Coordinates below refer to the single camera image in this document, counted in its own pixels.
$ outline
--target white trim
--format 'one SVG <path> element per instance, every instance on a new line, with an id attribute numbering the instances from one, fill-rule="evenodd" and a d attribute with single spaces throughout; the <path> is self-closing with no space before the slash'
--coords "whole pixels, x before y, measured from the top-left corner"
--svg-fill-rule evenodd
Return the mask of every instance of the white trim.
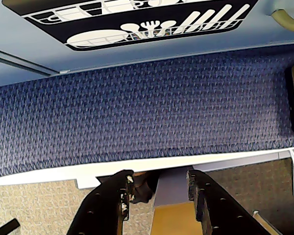
<path id="1" fill-rule="evenodd" d="M 100 182 L 96 179 L 99 176 L 112 175 L 123 169 L 132 169 L 135 172 L 142 172 L 155 169 L 172 168 L 187 165 L 198 165 L 216 163 L 220 166 L 220 163 L 225 163 L 227 160 L 246 159 L 246 161 L 240 161 L 240 165 L 254 164 L 260 162 L 267 162 L 272 160 L 278 160 L 287 158 L 290 155 L 287 153 L 292 148 L 275 149 L 275 150 L 263 150 L 252 152 L 237 152 L 237 153 L 221 153 L 221 154 L 204 154 L 195 156 L 182 156 L 182 157 L 164 157 L 164 158 L 149 158 L 149 159 L 137 159 L 137 160 L 124 160 L 107 163 L 92 163 L 81 164 L 72 166 L 63 166 L 56 168 L 48 168 L 41 170 L 33 170 L 24 173 L 17 173 L 0 177 L 0 186 L 3 185 L 18 185 L 18 184 L 33 184 L 43 182 L 53 182 L 62 180 L 77 180 L 77 187 L 94 188 L 97 187 Z M 277 153 L 276 157 L 272 157 L 270 154 Z M 250 158 L 254 156 L 265 155 L 263 157 Z"/>

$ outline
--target utensil icon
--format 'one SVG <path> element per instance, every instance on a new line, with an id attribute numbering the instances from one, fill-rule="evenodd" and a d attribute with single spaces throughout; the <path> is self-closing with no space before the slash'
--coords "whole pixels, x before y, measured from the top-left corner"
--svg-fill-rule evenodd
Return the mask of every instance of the utensil icon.
<path id="1" fill-rule="evenodd" d="M 209 19 L 214 13 L 215 13 L 215 10 L 209 9 L 198 20 L 196 20 L 194 24 L 191 27 L 189 27 L 185 32 L 186 33 L 193 32 L 198 27 L 201 27 L 202 24 L 205 23 L 205 21 Z"/>
<path id="2" fill-rule="evenodd" d="M 76 34 L 67 40 L 74 47 L 94 47 L 126 40 L 128 33 L 122 30 L 103 29 Z"/>
<path id="3" fill-rule="evenodd" d="M 174 26 L 176 24 L 176 21 L 164 21 L 161 23 L 162 29 L 160 32 L 156 35 L 157 37 L 164 36 L 166 34 L 166 29 Z"/>
<path id="4" fill-rule="evenodd" d="M 241 14 L 243 14 L 247 9 L 249 9 L 250 5 L 245 4 L 240 10 L 238 10 L 227 22 L 225 22 L 219 29 L 224 29 L 228 27 L 233 21 L 235 21 Z"/>
<path id="5" fill-rule="evenodd" d="M 140 26 L 135 23 L 125 23 L 120 26 L 120 28 L 124 31 L 130 31 L 135 33 L 140 39 L 146 38 L 141 32 L 139 32 Z"/>
<path id="6" fill-rule="evenodd" d="M 215 23 L 220 21 L 220 19 L 232 8 L 232 5 L 227 4 L 225 5 L 212 19 L 211 21 L 202 29 L 208 30 L 210 29 Z"/>
<path id="7" fill-rule="evenodd" d="M 154 38 L 155 35 L 153 34 L 153 30 L 160 25 L 160 21 L 147 21 L 146 23 L 141 23 L 141 27 L 148 30 L 148 37 Z"/>
<path id="8" fill-rule="evenodd" d="M 180 25 L 179 28 L 177 28 L 173 34 L 181 33 L 185 30 L 185 28 L 190 25 L 196 18 L 200 15 L 199 11 L 193 11 Z"/>
<path id="9" fill-rule="evenodd" d="M 167 6 L 178 3 L 179 0 L 149 0 L 149 6 Z"/>

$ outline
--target beige handle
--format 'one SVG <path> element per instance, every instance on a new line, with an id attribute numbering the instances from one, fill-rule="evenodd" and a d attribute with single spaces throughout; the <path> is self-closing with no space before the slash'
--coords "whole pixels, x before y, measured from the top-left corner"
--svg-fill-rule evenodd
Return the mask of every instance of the beige handle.
<path id="1" fill-rule="evenodd" d="M 294 19 L 285 10 L 277 10 L 271 16 L 279 25 L 294 32 Z"/>

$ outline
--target beige carpet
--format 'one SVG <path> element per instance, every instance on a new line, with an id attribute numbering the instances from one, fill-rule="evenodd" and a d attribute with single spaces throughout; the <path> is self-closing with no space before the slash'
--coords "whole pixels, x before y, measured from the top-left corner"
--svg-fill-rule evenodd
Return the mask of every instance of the beige carpet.
<path id="1" fill-rule="evenodd" d="M 78 190 L 75 181 L 0 187 L 0 226 L 17 218 L 21 227 L 13 235 L 65 235 L 81 201 L 90 192 Z M 152 205 L 131 204 L 126 235 L 148 235 Z"/>
<path id="2" fill-rule="evenodd" d="M 260 214 L 284 235 L 294 235 L 291 160 L 274 161 L 209 173 L 249 212 Z M 65 235 L 81 201 L 90 190 L 74 181 L 0 187 L 0 226 L 17 218 L 14 235 Z M 148 235 L 153 201 L 131 204 L 125 235 Z"/>

